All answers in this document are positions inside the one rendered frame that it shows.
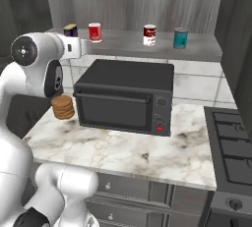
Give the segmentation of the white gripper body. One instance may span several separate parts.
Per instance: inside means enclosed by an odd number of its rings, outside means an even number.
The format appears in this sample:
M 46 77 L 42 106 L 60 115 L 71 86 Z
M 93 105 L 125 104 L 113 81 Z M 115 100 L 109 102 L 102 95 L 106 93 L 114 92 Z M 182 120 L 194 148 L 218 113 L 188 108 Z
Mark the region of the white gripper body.
M 82 39 L 81 40 L 81 55 L 90 55 L 92 53 L 92 47 L 91 47 L 91 43 L 86 40 L 86 39 Z

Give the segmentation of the grey wooden open cabinet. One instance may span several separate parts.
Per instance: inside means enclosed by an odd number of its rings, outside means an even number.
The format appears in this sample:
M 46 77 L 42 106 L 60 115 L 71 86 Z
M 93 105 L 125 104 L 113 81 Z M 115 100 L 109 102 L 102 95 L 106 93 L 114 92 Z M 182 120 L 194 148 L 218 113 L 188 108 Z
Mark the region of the grey wooden open cabinet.
M 51 29 L 61 32 L 69 23 L 79 36 L 88 24 L 100 23 L 102 42 L 92 54 L 173 58 L 218 62 L 221 47 L 215 37 L 221 0 L 48 0 Z M 156 26 L 156 44 L 143 44 L 144 25 Z M 187 28 L 184 49 L 173 47 L 176 28 Z

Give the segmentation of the brown cookie stack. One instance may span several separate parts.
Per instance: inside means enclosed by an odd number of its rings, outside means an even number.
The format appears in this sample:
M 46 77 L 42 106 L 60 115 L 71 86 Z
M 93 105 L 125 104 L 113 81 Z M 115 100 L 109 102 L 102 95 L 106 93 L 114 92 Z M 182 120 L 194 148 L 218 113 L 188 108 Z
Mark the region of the brown cookie stack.
M 59 120 L 70 119 L 75 114 L 73 101 L 70 96 L 59 95 L 53 97 L 51 106 L 54 116 Z

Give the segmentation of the dark grey cabinet door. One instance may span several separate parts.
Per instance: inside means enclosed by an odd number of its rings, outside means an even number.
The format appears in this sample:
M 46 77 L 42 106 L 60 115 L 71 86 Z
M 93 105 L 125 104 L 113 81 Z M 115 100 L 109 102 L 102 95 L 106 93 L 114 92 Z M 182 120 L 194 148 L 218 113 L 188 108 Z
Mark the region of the dark grey cabinet door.
M 48 0 L 0 0 L 0 73 L 12 62 L 10 48 L 15 38 L 51 27 Z
M 221 67 L 252 139 L 252 0 L 220 0 L 215 37 Z

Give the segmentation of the dark blue and yellow can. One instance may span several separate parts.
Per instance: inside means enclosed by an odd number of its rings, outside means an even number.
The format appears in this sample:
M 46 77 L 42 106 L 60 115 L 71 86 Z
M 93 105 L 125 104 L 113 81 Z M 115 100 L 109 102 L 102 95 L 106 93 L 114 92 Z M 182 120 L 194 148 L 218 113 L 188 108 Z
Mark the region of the dark blue and yellow can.
M 66 36 L 78 36 L 78 29 L 76 24 L 69 24 L 63 28 L 64 34 Z

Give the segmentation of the black toaster oven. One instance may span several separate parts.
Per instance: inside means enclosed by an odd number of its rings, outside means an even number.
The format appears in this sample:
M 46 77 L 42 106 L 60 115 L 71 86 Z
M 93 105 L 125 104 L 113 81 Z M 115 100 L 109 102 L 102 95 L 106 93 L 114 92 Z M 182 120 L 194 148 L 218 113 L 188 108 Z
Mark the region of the black toaster oven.
M 173 76 L 174 66 L 171 64 L 97 59 L 74 84 L 74 92 L 94 89 L 149 94 L 152 98 L 151 130 L 149 132 L 117 131 L 168 137 L 170 135 Z M 157 106 L 158 97 L 164 97 L 167 100 L 167 105 L 165 107 Z M 156 115 L 164 119 L 164 125 L 155 124 Z M 91 125 L 81 125 L 85 127 L 116 130 Z

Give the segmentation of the red and white can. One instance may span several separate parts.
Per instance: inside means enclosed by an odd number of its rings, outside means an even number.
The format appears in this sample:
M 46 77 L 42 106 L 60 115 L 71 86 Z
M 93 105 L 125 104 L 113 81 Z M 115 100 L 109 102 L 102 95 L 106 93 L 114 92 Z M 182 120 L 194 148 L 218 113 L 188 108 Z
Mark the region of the red and white can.
M 154 46 L 156 44 L 156 26 L 144 25 L 143 44 L 146 46 Z

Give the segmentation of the toaster oven door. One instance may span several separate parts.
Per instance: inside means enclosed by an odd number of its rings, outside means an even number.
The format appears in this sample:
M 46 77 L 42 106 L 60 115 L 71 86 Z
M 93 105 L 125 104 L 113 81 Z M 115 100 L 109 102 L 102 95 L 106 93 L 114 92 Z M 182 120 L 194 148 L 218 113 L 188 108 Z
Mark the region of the toaster oven door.
M 149 97 L 149 104 L 114 100 L 99 100 L 76 97 L 80 122 L 83 125 L 125 131 L 149 132 L 152 127 L 152 98 L 146 93 L 88 90 L 78 93 L 120 95 L 127 97 Z

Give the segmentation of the teal can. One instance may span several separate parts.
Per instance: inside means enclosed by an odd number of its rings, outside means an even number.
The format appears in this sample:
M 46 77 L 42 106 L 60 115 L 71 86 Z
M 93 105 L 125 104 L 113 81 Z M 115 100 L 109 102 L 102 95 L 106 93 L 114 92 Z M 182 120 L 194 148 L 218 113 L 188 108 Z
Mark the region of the teal can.
M 187 28 L 176 28 L 173 38 L 173 47 L 176 49 L 184 49 L 187 44 Z

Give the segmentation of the grey drawer front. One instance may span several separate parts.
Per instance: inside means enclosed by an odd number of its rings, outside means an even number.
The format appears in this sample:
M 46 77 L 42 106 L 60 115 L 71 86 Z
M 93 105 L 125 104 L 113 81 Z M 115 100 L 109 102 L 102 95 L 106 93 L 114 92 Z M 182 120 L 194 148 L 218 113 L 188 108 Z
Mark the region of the grey drawer front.
M 107 183 L 110 183 L 110 190 L 105 188 Z M 149 194 L 149 182 L 140 179 L 99 173 L 97 190 L 100 193 L 107 193 L 131 199 L 147 200 Z
M 90 212 L 102 221 L 131 227 L 146 227 L 147 224 L 147 213 L 143 211 L 93 201 L 88 201 L 87 206 Z M 114 217 L 112 221 L 107 218 L 111 213 Z

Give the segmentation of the black hob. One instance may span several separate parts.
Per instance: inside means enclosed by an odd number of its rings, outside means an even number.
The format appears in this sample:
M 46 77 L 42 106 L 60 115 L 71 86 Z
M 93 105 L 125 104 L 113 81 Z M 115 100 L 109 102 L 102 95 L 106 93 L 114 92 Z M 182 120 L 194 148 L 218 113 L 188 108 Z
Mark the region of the black hob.
M 252 142 L 235 109 L 205 107 L 217 190 L 252 197 Z

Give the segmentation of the grey cupboard panel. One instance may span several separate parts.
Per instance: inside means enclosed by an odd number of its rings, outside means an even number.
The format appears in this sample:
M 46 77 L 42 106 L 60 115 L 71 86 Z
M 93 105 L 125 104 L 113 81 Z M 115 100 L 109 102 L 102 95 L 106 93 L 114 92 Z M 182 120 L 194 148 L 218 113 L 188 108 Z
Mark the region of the grey cupboard panel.
M 214 193 L 175 186 L 168 227 L 205 227 Z

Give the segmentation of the black stove knob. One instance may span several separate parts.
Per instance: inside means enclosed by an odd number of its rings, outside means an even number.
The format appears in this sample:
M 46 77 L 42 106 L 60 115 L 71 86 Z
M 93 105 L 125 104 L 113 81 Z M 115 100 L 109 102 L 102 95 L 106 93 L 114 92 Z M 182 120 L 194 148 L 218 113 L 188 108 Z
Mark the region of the black stove knob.
M 229 203 L 229 206 L 234 211 L 240 209 L 243 206 L 242 201 L 240 199 L 230 199 L 228 203 Z

